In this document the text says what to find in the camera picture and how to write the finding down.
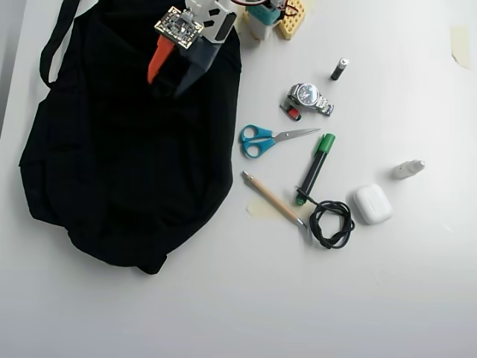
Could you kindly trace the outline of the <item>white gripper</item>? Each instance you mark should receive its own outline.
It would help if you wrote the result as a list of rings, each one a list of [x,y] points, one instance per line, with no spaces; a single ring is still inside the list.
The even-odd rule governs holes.
[[[189,87],[205,75],[222,43],[226,40],[237,17],[237,5],[232,1],[185,0],[186,8],[193,13],[193,19],[203,26],[202,37],[198,37],[189,49],[180,49],[180,54],[189,67],[177,86],[174,96],[182,95]],[[157,48],[148,64],[147,80],[152,84],[162,65],[173,52],[175,44],[160,35]]]

